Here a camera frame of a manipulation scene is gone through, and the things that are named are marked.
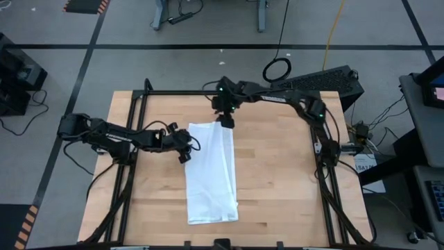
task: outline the black floor stripe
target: black floor stripe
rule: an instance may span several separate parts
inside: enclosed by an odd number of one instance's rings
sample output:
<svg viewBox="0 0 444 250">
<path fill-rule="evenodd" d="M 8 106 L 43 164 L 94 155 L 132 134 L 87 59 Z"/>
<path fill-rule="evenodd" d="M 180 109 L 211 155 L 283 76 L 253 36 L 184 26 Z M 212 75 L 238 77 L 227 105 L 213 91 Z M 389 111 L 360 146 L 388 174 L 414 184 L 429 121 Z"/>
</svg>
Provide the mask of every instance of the black floor stripe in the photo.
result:
<svg viewBox="0 0 444 250">
<path fill-rule="evenodd" d="M 8 49 L 130 49 L 130 50 L 163 50 L 163 49 L 277 49 L 277 44 L 9 44 Z M 281 49 L 324 50 L 322 44 L 281 44 Z M 353 45 L 333 44 L 331 50 L 362 51 L 417 51 L 444 50 L 444 45 Z"/>
<path fill-rule="evenodd" d="M 278 44 L 98 44 L 95 49 L 277 49 Z M 281 49 L 325 50 L 322 44 L 281 44 Z M 331 50 L 423 50 L 421 45 L 330 45 Z"/>
<path fill-rule="evenodd" d="M 88 49 L 89 44 L 7 44 L 6 49 Z"/>
<path fill-rule="evenodd" d="M 87 47 L 87 51 L 85 54 L 85 58 L 83 59 L 82 65 L 80 66 L 80 71 L 77 75 L 76 84 L 74 85 L 74 88 L 71 92 L 71 96 L 68 101 L 67 108 L 65 110 L 65 114 L 72 113 L 74 110 L 74 106 L 76 105 L 78 94 L 80 92 L 80 89 L 82 88 L 83 79 L 85 78 L 89 62 L 92 57 L 92 53 L 94 51 L 94 45 L 97 43 L 97 38 L 99 38 L 100 30 L 102 29 L 103 20 L 105 19 L 105 15 L 107 12 L 107 9 L 103 12 L 103 14 L 100 15 L 99 19 L 97 20 L 96 27 L 94 28 L 94 32 L 92 34 L 91 40 L 89 42 L 89 45 Z M 62 140 L 58 137 L 55 139 L 53 148 L 51 150 L 51 153 L 49 155 L 49 159 L 46 162 L 46 167 L 43 172 L 42 180 L 40 180 L 39 187 L 37 189 L 37 193 L 35 194 L 33 205 L 40 207 L 43 202 L 44 194 L 46 193 L 46 189 L 48 188 L 49 180 L 51 179 L 51 175 L 54 170 L 54 166 L 56 165 L 56 160 L 58 157 L 58 154 L 60 152 L 60 148 L 62 146 Z"/>
<path fill-rule="evenodd" d="M 407 11 L 407 14 L 409 16 L 410 22 L 413 25 L 413 28 L 415 29 L 416 35 L 418 36 L 421 45 L 425 48 L 425 54 L 427 55 L 427 58 L 429 59 L 430 64 L 433 64 L 436 62 L 436 59 L 432 53 L 432 50 L 429 48 L 429 43 L 427 42 L 427 39 L 425 39 L 425 35 L 422 32 L 421 27 L 419 26 L 418 20 L 415 17 L 415 14 L 413 13 L 413 10 L 411 9 L 410 3 L 407 0 L 402 0 L 402 4 L 404 5 L 405 10 Z"/>
</svg>

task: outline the white label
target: white label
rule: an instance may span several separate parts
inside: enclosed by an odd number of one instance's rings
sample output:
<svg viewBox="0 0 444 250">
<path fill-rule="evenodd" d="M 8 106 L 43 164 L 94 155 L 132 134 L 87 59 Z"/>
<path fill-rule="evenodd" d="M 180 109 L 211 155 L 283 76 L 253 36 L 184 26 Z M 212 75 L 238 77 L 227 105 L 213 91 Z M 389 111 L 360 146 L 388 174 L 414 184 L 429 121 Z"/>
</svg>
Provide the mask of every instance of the white label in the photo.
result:
<svg viewBox="0 0 444 250">
<path fill-rule="evenodd" d="M 376 166 L 376 160 L 375 155 L 373 154 L 357 154 L 355 155 L 355 169 L 358 171 L 358 173 L 361 173 L 362 171 L 366 171 L 374 166 Z M 364 188 L 378 192 L 378 193 L 385 193 L 386 188 L 384 186 L 384 183 L 382 181 L 376 181 L 374 183 L 370 183 L 368 185 L 365 185 Z M 370 191 L 362 190 L 364 194 L 370 194 Z"/>
<path fill-rule="evenodd" d="M 279 103 L 286 103 L 287 102 L 287 101 L 285 101 L 285 99 L 279 98 L 279 97 L 265 97 L 265 96 L 261 96 L 261 98 L 263 100 L 266 100 L 266 101 L 274 101 L 274 102 L 279 102 Z"/>
<path fill-rule="evenodd" d="M 106 136 L 108 136 L 109 138 L 113 138 L 113 139 L 124 140 L 124 141 L 126 141 L 126 142 L 132 142 L 131 139 L 124 138 L 124 137 L 120 137 L 120 136 L 117 136 L 117 135 L 111 135 L 111 134 L 109 134 L 109 133 L 106 134 Z"/>
</svg>

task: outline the black cable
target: black cable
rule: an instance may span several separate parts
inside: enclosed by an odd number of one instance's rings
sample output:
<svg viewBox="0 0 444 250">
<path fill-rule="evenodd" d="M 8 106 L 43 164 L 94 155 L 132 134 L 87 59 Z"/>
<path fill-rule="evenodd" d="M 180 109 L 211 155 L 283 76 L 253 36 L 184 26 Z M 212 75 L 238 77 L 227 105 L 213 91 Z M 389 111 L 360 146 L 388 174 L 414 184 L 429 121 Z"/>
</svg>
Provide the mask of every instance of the black cable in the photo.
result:
<svg viewBox="0 0 444 250">
<path fill-rule="evenodd" d="M 398 114 L 396 114 L 396 115 L 389 115 L 388 117 L 385 117 L 384 119 L 379 120 L 376 124 L 373 125 L 373 128 L 372 128 L 372 129 L 374 129 L 378 124 L 380 124 L 380 123 L 382 123 L 382 122 L 385 122 L 388 118 L 390 118 L 390 117 L 397 117 L 398 115 L 402 115 L 402 114 L 404 114 L 404 113 L 407 112 L 408 110 L 409 110 L 409 108 L 406 108 L 404 111 L 402 111 L 402 112 L 400 112 L 400 113 L 398 113 Z"/>
<path fill-rule="evenodd" d="M 373 219 L 369 212 L 367 212 L 368 221 L 370 222 L 370 226 L 372 227 L 372 233 L 373 233 L 373 239 L 370 241 L 371 244 L 374 244 L 377 239 L 377 231 L 375 223 L 373 222 Z"/>
<path fill-rule="evenodd" d="M 366 144 L 364 144 L 364 148 L 367 148 L 367 149 L 370 151 L 369 147 L 368 147 Z M 369 159 L 371 159 L 371 160 L 376 160 L 376 158 L 375 158 L 375 154 L 374 154 L 374 153 L 373 153 L 373 158 L 371 158 L 371 157 L 368 155 L 368 153 L 365 153 L 364 155 L 366 155 L 367 158 L 369 158 Z"/>
<path fill-rule="evenodd" d="M 97 179 L 100 178 L 100 176 L 104 175 L 104 173 L 108 172 L 108 170 L 110 170 L 112 168 L 112 166 L 114 166 L 114 165 L 116 165 L 116 164 L 113 162 L 109 167 L 107 167 L 98 176 L 96 176 L 96 178 L 92 179 L 91 184 L 88 186 L 88 191 L 86 191 L 86 200 L 88 200 L 89 191 L 91 191 L 91 188 L 92 188 L 93 184 L 97 181 Z"/>
<path fill-rule="evenodd" d="M 340 205 L 334 199 L 333 194 L 330 192 L 327 183 L 324 180 L 319 181 L 319 189 L 321 195 L 329 203 L 333 211 L 336 213 L 338 220 L 343 223 L 345 229 L 349 232 L 352 239 L 359 245 L 371 245 L 371 243 L 366 240 L 362 234 L 353 226 L 353 223 L 348 219 L 347 215 L 344 213 Z"/>
<path fill-rule="evenodd" d="M 182 12 L 182 1 L 183 0 L 178 0 L 178 2 L 179 2 L 179 9 L 178 9 L 179 10 L 179 15 L 184 15 L 184 13 Z M 200 1 L 200 8 L 196 12 L 191 12 L 191 13 L 193 13 L 193 15 L 199 13 L 203 9 L 203 0 L 199 0 L 199 1 Z"/>
<path fill-rule="evenodd" d="M 399 139 L 399 137 L 389 127 L 385 127 L 385 129 L 388 130 L 396 138 L 396 140 Z"/>
<path fill-rule="evenodd" d="M 316 169 L 316 170 L 314 170 L 314 178 L 316 178 L 316 179 L 318 179 L 319 180 L 319 177 L 318 177 L 318 170 Z M 327 177 L 330 175 L 330 171 L 328 171 L 328 169 L 327 169 L 327 174 L 324 176 L 324 181 L 325 180 L 327 180 Z"/>
<path fill-rule="evenodd" d="M 375 191 L 373 191 L 373 190 L 369 190 L 369 189 L 367 189 L 367 188 L 364 188 L 364 187 L 363 187 L 362 189 L 363 189 L 363 190 L 367 190 L 367 191 L 369 191 L 369 192 L 372 192 L 373 194 L 376 194 L 377 196 L 379 196 L 379 197 L 385 199 L 385 200 L 386 200 L 387 202 L 389 202 L 393 207 L 395 207 L 396 210 L 397 210 L 402 216 L 404 216 L 404 218 L 407 219 L 407 221 L 409 221 L 409 222 L 410 222 L 410 223 L 411 223 L 411 224 L 412 224 L 412 225 L 413 225 L 418 231 L 420 231 L 421 233 L 427 235 L 430 239 L 432 239 L 432 240 L 435 241 L 436 243 L 438 243 L 438 244 L 444 246 L 444 242 L 438 240 L 438 239 L 435 238 L 433 235 L 431 235 L 430 233 L 426 232 L 426 231 L 425 231 L 424 229 L 422 229 L 419 225 L 417 225 L 417 223 L 413 222 L 413 220 L 411 220 L 410 218 L 408 218 L 408 217 L 404 214 L 404 212 L 402 212 L 402 210 L 396 205 L 396 203 L 393 202 L 393 201 L 391 201 L 388 197 L 386 197 L 385 195 L 382 195 L 382 194 L 380 194 L 380 193 L 378 193 L 378 192 L 375 192 Z"/>
<path fill-rule="evenodd" d="M 341 145 L 341 135 L 339 134 L 339 126 L 338 123 L 336 122 L 336 119 L 334 118 L 333 114 L 330 112 L 330 110 L 328 108 L 325 108 L 326 111 L 330 114 L 330 116 L 333 119 L 334 125 L 336 126 L 336 132 L 338 133 L 338 145 Z"/>
<path fill-rule="evenodd" d="M 390 109 L 392 109 L 392 107 L 394 106 L 394 105 L 396 105 L 396 104 L 398 104 L 400 101 L 402 101 L 402 100 L 404 100 L 404 95 L 402 95 L 401 96 L 401 98 L 399 99 L 399 100 L 397 100 L 397 101 L 395 101 L 393 104 L 391 104 L 388 108 L 386 108 L 384 111 L 382 111 L 382 113 L 381 114 L 379 114 L 376 118 L 374 118 L 374 120 L 373 120 L 373 122 L 371 122 L 369 125 L 368 125 L 368 127 L 369 127 L 369 131 L 370 130 L 373 130 L 375 127 L 376 127 L 376 125 L 378 125 L 378 124 L 380 124 L 381 122 L 383 122 L 383 121 L 385 121 L 386 120 L 386 118 L 388 118 L 388 117 L 385 117 L 389 112 L 390 112 Z"/>
<path fill-rule="evenodd" d="M 165 129 L 168 130 L 168 125 L 166 123 L 164 123 L 162 121 L 154 121 L 154 122 L 151 122 L 150 124 L 146 125 L 144 128 L 142 128 L 142 129 L 140 129 L 138 131 L 127 132 L 127 134 L 129 134 L 129 135 L 137 135 L 137 134 L 143 133 L 147 128 L 149 128 L 150 126 L 152 126 L 153 124 L 156 124 L 156 123 L 163 124 L 165 126 Z"/>
<path fill-rule="evenodd" d="M 262 71 L 262 78 L 269 82 L 269 83 L 274 83 L 276 81 L 281 81 L 286 79 L 287 77 L 289 77 L 290 73 L 291 73 L 291 62 L 290 60 L 288 60 L 287 58 L 278 58 L 278 54 L 279 54 L 279 50 L 280 50 L 280 44 L 282 42 L 282 35 L 284 34 L 284 27 L 285 27 L 285 22 L 287 20 L 287 12 L 289 9 L 289 4 L 290 4 L 290 0 L 287 0 L 287 6 L 285 7 L 285 14 L 284 14 L 284 21 L 282 22 L 282 30 L 280 31 L 280 38 L 279 38 L 279 45 L 277 46 L 277 51 L 276 51 L 276 56 L 274 57 L 274 59 L 272 59 L 272 61 L 267 64 L 267 66 L 265 66 L 264 70 Z M 280 77 L 275 78 L 275 79 L 269 79 L 266 75 L 268 69 L 271 67 L 271 65 L 274 65 L 277 62 L 284 62 L 287 64 L 287 71 Z"/>
<path fill-rule="evenodd" d="M 36 101 L 36 100 L 35 100 L 35 94 L 37 94 L 38 92 L 43 92 L 43 93 L 44 93 L 43 99 L 42 99 L 41 101 Z M 34 121 L 35 118 L 37 118 L 37 117 L 39 117 L 40 115 L 43 115 L 44 113 L 48 112 L 49 107 L 44 103 L 44 101 L 46 100 L 46 97 L 47 97 L 47 96 L 48 96 L 48 92 L 47 92 L 46 90 L 38 90 L 38 91 L 36 91 L 36 92 L 33 93 L 33 95 L 32 95 L 32 100 L 33 100 L 36 104 L 29 104 L 29 106 L 33 106 L 33 107 L 44 106 L 45 109 L 44 109 L 42 112 L 40 112 L 40 113 L 34 115 L 34 117 L 31 118 L 31 120 L 28 122 L 28 124 L 25 126 L 25 129 L 24 129 L 21 133 L 14 132 L 13 130 L 11 130 L 11 129 L 9 129 L 9 128 L 6 128 L 6 126 L 5 126 L 5 124 L 4 124 L 4 122 L 3 122 L 2 119 L 0 119 L 1 127 L 4 128 L 6 131 L 12 133 L 12 134 L 15 135 L 15 136 L 22 136 L 23 134 L 25 134 L 25 132 L 28 130 L 29 126 L 31 125 L 31 123 Z"/>
<path fill-rule="evenodd" d="M 209 83 L 206 83 L 206 84 L 204 84 L 203 86 L 202 86 L 202 91 L 204 91 L 204 88 L 207 86 L 207 85 L 210 85 L 210 84 L 214 84 L 214 83 L 218 83 L 219 81 L 211 81 L 211 82 L 209 82 Z M 206 95 L 206 94 L 204 94 L 203 95 L 208 101 L 211 101 L 211 99 Z"/>
<path fill-rule="evenodd" d="M 91 173 L 91 172 L 89 172 L 87 169 L 85 169 L 82 165 L 78 164 L 78 162 L 76 162 L 76 160 L 74 160 L 74 158 L 72 158 L 72 157 L 68 154 L 68 152 L 67 152 L 67 147 L 71 146 L 72 144 L 74 144 L 74 143 L 76 143 L 76 142 L 80 142 L 80 140 L 74 140 L 74 141 L 68 142 L 68 143 L 63 147 L 63 153 L 64 153 L 64 154 L 65 154 L 70 160 L 72 160 L 72 162 L 73 162 L 74 164 L 76 164 L 77 167 L 83 169 L 83 171 L 87 172 L 87 173 L 90 174 L 90 175 L 94 175 L 93 173 Z"/>
<path fill-rule="evenodd" d="M 370 147 L 367 145 L 367 144 L 365 144 L 364 145 L 369 151 L 370 151 Z M 388 155 L 388 154 L 385 154 L 385 153 L 382 153 L 381 151 L 379 151 L 378 149 L 373 149 L 374 150 L 374 152 L 376 152 L 376 153 L 378 153 L 378 154 L 380 154 L 380 155 L 382 155 L 382 156 L 387 156 L 387 157 L 391 157 L 390 155 Z"/>
<path fill-rule="evenodd" d="M 379 141 L 379 143 L 376 144 L 376 147 L 379 147 L 382 141 L 384 141 L 385 137 L 387 136 L 387 132 L 390 132 L 393 135 L 393 137 L 399 139 L 399 137 L 389 127 L 384 127 L 384 129 L 385 129 L 384 135 L 382 136 L 382 139 Z"/>
<path fill-rule="evenodd" d="M 351 169 L 357 176 L 358 176 L 358 179 L 359 179 L 359 173 L 358 173 L 358 171 L 354 168 L 354 167 L 352 167 L 350 164 L 348 164 L 348 163 L 346 163 L 346 162 L 343 162 L 342 160 L 338 160 L 338 162 L 339 163 L 341 163 L 342 165 L 345 165 L 346 167 L 348 167 L 349 169 Z M 377 231 L 376 231 L 376 226 L 375 226 L 375 223 L 373 222 L 373 219 L 372 219 L 372 217 L 370 216 L 370 213 L 369 212 L 367 212 L 367 216 L 368 216 L 368 221 L 370 222 L 370 226 L 372 227 L 372 230 L 373 230 L 373 239 L 370 241 L 370 243 L 375 243 L 375 241 L 376 241 L 376 239 L 377 239 Z"/>
<path fill-rule="evenodd" d="M 190 135 L 190 138 L 193 139 L 195 142 L 197 142 L 197 145 L 199 146 L 199 148 L 197 149 L 197 148 L 193 147 L 192 144 L 189 145 L 189 147 L 191 147 L 192 149 L 194 149 L 194 150 L 196 150 L 196 151 L 200 151 L 200 150 L 201 150 L 200 142 L 199 142 L 194 136 L 191 136 L 191 135 Z"/>
</svg>

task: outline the table leg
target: table leg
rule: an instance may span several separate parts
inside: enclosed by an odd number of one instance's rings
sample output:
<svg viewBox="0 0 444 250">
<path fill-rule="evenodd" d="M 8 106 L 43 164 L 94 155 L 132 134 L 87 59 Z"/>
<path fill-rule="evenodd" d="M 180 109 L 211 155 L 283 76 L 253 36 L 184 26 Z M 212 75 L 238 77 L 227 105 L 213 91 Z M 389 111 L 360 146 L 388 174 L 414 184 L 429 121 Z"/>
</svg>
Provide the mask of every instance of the table leg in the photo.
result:
<svg viewBox="0 0 444 250">
<path fill-rule="evenodd" d="M 258 24 L 259 28 L 257 29 L 257 32 L 262 33 L 265 31 L 265 9 L 266 9 L 266 0 L 259 0 L 259 3 L 257 5 L 257 11 L 258 11 Z"/>
<path fill-rule="evenodd" d="M 383 178 L 411 169 L 415 165 L 427 165 L 416 129 L 408 132 L 393 143 L 396 157 L 378 164 L 359 174 L 361 185 L 374 183 Z"/>
<path fill-rule="evenodd" d="M 155 31 L 160 29 L 160 25 L 162 24 L 162 17 L 164 15 L 164 11 L 167 11 L 167 1 L 168 0 L 155 0 L 155 5 L 157 6 L 155 9 L 155 16 L 153 20 L 153 24 L 151 26 Z"/>
</svg>

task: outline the yellow cable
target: yellow cable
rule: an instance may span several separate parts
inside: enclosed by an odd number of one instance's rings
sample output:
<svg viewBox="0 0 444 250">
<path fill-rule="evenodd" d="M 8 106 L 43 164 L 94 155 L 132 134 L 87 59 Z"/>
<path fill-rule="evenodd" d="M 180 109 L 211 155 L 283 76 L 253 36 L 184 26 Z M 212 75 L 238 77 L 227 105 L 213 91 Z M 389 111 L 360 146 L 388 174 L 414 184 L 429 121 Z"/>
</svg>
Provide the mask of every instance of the yellow cable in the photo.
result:
<svg viewBox="0 0 444 250">
<path fill-rule="evenodd" d="M 330 47 L 330 40 L 332 39 L 332 35 L 333 35 L 333 32 L 334 32 L 334 29 L 336 28 L 336 25 L 338 24 L 339 17 L 341 16 L 341 12 L 342 12 L 342 7 L 344 7 L 344 3 L 345 3 L 345 0 L 342 0 L 341 1 L 341 7 L 339 7 L 338 14 L 336 15 L 336 19 L 334 20 L 334 24 L 333 24 L 332 30 L 330 31 L 330 34 L 328 35 L 327 47 L 325 48 L 324 63 L 322 65 L 322 70 L 323 71 L 325 70 L 325 64 L 327 64 L 327 55 L 328 55 L 328 49 Z"/>
</svg>

